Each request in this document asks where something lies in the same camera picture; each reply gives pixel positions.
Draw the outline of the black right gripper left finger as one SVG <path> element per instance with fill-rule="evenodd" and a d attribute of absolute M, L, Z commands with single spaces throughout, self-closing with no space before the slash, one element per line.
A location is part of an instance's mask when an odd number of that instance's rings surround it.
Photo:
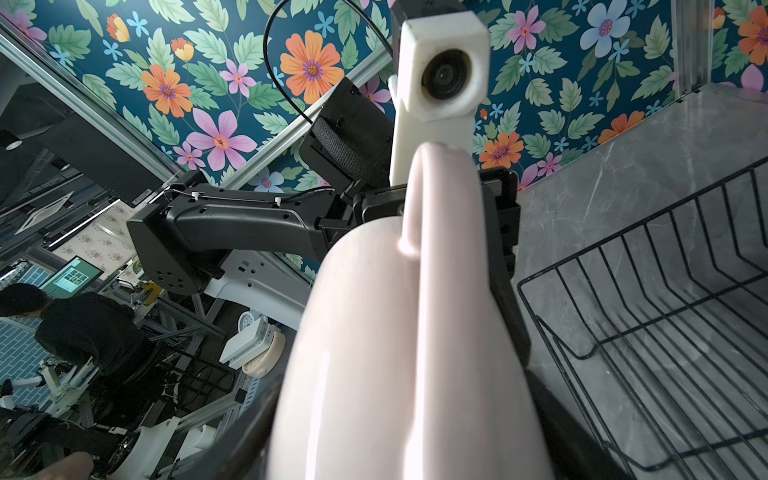
<path fill-rule="evenodd" d="M 284 374 L 264 391 L 224 435 L 174 479 L 266 479 L 270 438 Z"/>

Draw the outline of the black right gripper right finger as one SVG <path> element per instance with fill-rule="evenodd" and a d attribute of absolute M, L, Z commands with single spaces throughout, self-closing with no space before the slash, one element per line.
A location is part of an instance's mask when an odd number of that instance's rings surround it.
<path fill-rule="evenodd" d="M 541 380 L 525 376 L 557 479 L 630 478 Z"/>

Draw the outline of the pale pink mug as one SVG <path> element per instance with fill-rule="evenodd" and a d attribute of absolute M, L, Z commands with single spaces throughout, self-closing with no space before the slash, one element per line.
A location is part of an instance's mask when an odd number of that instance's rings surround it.
<path fill-rule="evenodd" d="M 289 358 L 270 479 L 549 479 L 542 428 L 490 288 L 479 175 L 415 154 L 402 215 L 321 264 Z"/>

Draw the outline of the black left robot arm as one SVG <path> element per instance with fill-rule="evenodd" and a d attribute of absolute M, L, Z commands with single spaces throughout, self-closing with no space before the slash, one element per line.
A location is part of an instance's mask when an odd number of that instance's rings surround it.
<path fill-rule="evenodd" d="M 355 199 L 388 187 L 393 133 L 393 120 L 343 80 L 299 145 L 322 185 L 291 194 L 234 191 L 189 172 L 127 222 L 144 272 L 191 295 L 223 276 L 233 250 L 322 260 L 357 226 Z"/>

